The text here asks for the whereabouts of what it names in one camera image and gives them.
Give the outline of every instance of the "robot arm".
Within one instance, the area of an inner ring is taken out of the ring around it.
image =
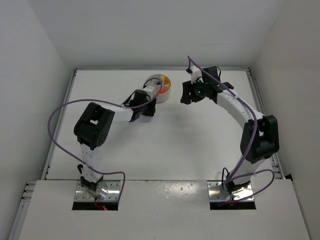
[[[122,104],[123,107],[112,105],[98,105],[94,102],[88,104],[80,119],[74,127],[74,134],[80,143],[82,159],[88,166],[98,169],[101,163],[100,146],[107,139],[110,127],[115,122],[134,122],[140,115],[153,117],[156,112],[156,99],[148,104],[155,94],[156,87],[145,86],[135,90]],[[80,182],[93,195],[98,195],[98,183],[103,180],[103,175],[88,168],[87,165],[77,166],[81,173]]]
[[[220,81],[215,67],[205,68],[204,70]],[[231,95],[221,84],[214,82],[207,77],[206,74],[202,74],[199,68],[194,66],[189,69],[188,72],[191,74],[191,80],[182,84],[183,94],[180,102],[188,105],[193,102],[199,102],[204,98],[209,98],[224,108],[243,130],[240,149],[241,153],[244,154],[253,133],[254,118],[251,112],[237,101],[238,95],[234,87],[230,83],[224,82],[224,85],[226,85],[236,97]],[[265,159],[270,158],[272,154],[279,150],[277,119],[273,115],[265,116],[256,110],[253,110],[253,112],[257,118],[258,130],[256,131],[254,141],[245,161],[234,173],[233,178],[254,173]],[[226,189],[231,193],[242,187],[246,187],[250,183],[250,179],[251,177],[247,176],[229,181],[225,184]]]

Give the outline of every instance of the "white enclosure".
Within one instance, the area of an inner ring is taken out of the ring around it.
[[[320,239],[320,18],[318,0],[288,1],[256,63],[266,111],[279,122],[280,157],[292,174],[310,237]]]
[[[284,0],[28,0],[68,66],[251,66]]]
[[[26,181],[41,177],[46,122],[70,74],[27,1],[1,0],[0,240],[8,239]]]

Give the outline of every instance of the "purple cable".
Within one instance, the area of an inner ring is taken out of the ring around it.
[[[47,130],[48,130],[48,134],[49,134],[49,137],[50,139],[52,140],[52,142],[58,147],[60,148],[62,151],[64,151],[65,153],[69,154],[71,157],[75,158],[76,160],[78,160],[80,163],[82,163],[83,165],[87,166],[90,170],[94,171],[95,173],[97,174],[101,174],[101,175],[114,175],[114,174],[122,174],[123,175],[123,183],[122,183],[122,186],[121,186],[121,190],[120,190],[120,193],[119,193],[119,197],[118,197],[118,202],[120,201],[120,198],[121,198],[121,195],[122,195],[122,192],[124,190],[124,186],[125,186],[125,181],[126,181],[126,174],[123,172],[123,171],[114,171],[114,172],[102,172],[102,171],[98,171],[96,169],[94,169],[93,167],[91,166],[88,166],[87,163],[85,161],[83,161],[81,158],[77,157],[76,155],[74,155],[72,152],[68,151],[67,149],[65,149],[64,147],[62,147],[54,138],[54,135],[53,133],[51,132],[51,121],[52,121],[52,118],[54,117],[54,115],[60,111],[63,107],[67,106],[67,105],[70,105],[70,104],[74,104],[74,103],[79,103],[79,102],[98,102],[98,103],[104,103],[104,104],[109,104],[109,105],[113,105],[113,106],[116,106],[116,107],[119,107],[119,108],[122,108],[122,107],[125,107],[125,108],[128,108],[128,109],[138,109],[138,108],[142,108],[144,107],[145,105],[149,104],[150,102],[152,102],[159,94],[160,94],[160,91],[162,90],[163,88],[163,80],[158,78],[158,77],[153,77],[153,78],[150,78],[148,79],[144,84],[146,84],[147,82],[153,80],[153,79],[158,79],[160,80],[160,90],[157,92],[157,94],[155,96],[153,96],[153,98],[151,98],[149,101],[141,104],[141,105],[138,105],[138,106],[122,106],[122,105],[119,105],[119,104],[116,104],[116,103],[112,103],[112,102],[109,102],[109,101],[103,101],[103,100],[98,100],[98,99],[79,99],[79,100],[74,100],[74,101],[69,101],[69,102],[66,102],[64,104],[62,104],[61,106],[57,107],[50,115],[49,119],[48,119],[48,123],[47,123]]]
[[[188,59],[191,63],[193,63],[198,69],[201,70],[201,72],[203,72],[204,74],[206,74],[209,78],[211,78],[212,80],[214,80],[217,84],[220,84],[222,87],[224,87],[232,96],[236,96],[236,94],[234,94],[225,84],[223,84],[222,82],[220,82],[218,79],[216,79],[214,76],[210,75],[209,73],[207,73],[201,66],[199,66],[197,63],[195,63],[195,61],[192,60],[192,58],[190,56],[188,56]],[[237,100],[243,105],[245,106],[249,111],[250,113],[252,114],[253,116],[253,120],[254,120],[254,125],[253,125],[253,132],[252,132],[252,135],[251,135],[251,138],[250,138],[250,141],[248,143],[248,146],[246,147],[245,151],[244,151],[244,154],[242,155],[240,161],[238,162],[238,164],[235,166],[235,168],[233,169],[233,171],[230,173],[228,179],[226,180],[227,182],[230,182],[231,178],[236,174],[236,172],[238,171],[238,169],[240,168],[241,164],[245,161],[249,151],[250,151],[250,148],[252,146],[252,143],[254,142],[254,139],[255,139],[255,135],[256,135],[256,132],[257,132],[257,129],[258,129],[258,121],[257,121],[257,117],[255,115],[255,112],[252,110],[252,108],[246,104],[241,98],[237,98]]]
[[[233,180],[236,180],[236,179],[239,179],[239,178],[243,178],[243,177],[247,177],[247,176],[252,176],[252,175],[255,175],[255,174],[260,174],[260,173],[263,173],[263,172],[271,172],[272,173],[271,181],[264,188],[260,189],[259,191],[256,191],[254,194],[251,194],[249,196],[243,197],[241,199],[222,202],[220,205],[238,203],[238,202],[241,202],[243,200],[249,199],[249,198],[261,193],[262,191],[266,190],[274,182],[275,177],[276,177],[274,171],[272,171],[270,169],[263,169],[263,170],[255,172],[255,173],[247,173],[247,174],[239,175],[239,176],[236,176],[234,178],[231,178],[229,181],[233,181]]]

